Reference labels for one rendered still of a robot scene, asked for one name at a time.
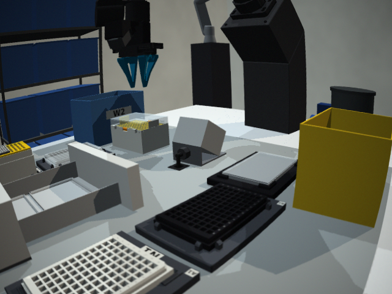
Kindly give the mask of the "yellow open-top box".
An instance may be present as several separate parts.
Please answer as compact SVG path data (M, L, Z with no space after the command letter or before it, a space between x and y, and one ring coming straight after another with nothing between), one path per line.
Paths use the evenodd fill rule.
M374 228L391 147L389 116L329 108L300 123L292 208Z

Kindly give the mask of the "blue bin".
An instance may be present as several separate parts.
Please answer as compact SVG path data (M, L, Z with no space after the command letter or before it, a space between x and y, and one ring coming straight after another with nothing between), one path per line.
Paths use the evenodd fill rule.
M74 140L96 146L112 143L111 118L145 113L143 91L112 91L81 97L70 100L70 106Z

